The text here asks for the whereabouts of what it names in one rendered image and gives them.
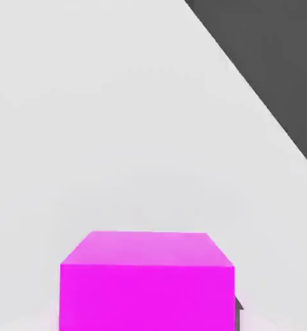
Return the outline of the small magenta cube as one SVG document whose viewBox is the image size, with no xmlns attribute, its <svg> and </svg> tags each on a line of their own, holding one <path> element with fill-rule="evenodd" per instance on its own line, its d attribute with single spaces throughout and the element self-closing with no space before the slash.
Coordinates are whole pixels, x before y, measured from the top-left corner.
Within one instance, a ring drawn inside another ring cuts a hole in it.
<svg viewBox="0 0 307 331">
<path fill-rule="evenodd" d="M 205 233 L 93 231 L 60 265 L 59 331 L 235 331 L 235 267 Z"/>
</svg>

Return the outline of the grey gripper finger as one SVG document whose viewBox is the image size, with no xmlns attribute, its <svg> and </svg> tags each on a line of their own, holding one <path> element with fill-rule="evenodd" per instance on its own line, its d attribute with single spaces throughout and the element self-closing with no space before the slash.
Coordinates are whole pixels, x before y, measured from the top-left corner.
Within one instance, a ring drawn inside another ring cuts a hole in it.
<svg viewBox="0 0 307 331">
<path fill-rule="evenodd" d="M 265 331 L 264 320 L 252 310 L 245 309 L 235 296 L 235 331 Z"/>
</svg>

